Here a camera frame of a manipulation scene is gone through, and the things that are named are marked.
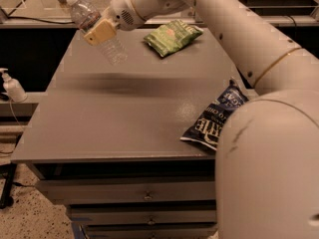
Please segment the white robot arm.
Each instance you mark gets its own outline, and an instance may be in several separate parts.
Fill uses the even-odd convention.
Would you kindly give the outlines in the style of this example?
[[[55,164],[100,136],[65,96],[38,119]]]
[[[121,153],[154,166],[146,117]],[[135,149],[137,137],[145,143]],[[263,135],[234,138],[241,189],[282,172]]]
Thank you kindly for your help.
[[[92,45],[191,6],[258,96],[222,129],[219,239],[319,239],[319,62],[238,0],[112,0]]]

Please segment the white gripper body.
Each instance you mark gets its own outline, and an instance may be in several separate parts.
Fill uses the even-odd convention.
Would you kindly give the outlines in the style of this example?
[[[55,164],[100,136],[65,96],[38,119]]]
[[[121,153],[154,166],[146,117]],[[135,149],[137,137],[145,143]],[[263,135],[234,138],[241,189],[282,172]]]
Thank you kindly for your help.
[[[146,22],[137,12],[133,0],[112,0],[102,16],[123,31],[135,30]]]

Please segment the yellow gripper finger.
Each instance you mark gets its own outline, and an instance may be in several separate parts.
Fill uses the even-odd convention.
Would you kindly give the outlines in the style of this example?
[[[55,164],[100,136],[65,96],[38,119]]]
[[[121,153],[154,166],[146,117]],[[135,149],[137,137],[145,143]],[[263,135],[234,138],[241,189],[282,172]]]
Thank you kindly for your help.
[[[93,26],[83,29],[84,39],[92,46],[97,46],[116,36],[116,28],[107,19],[98,20]]]

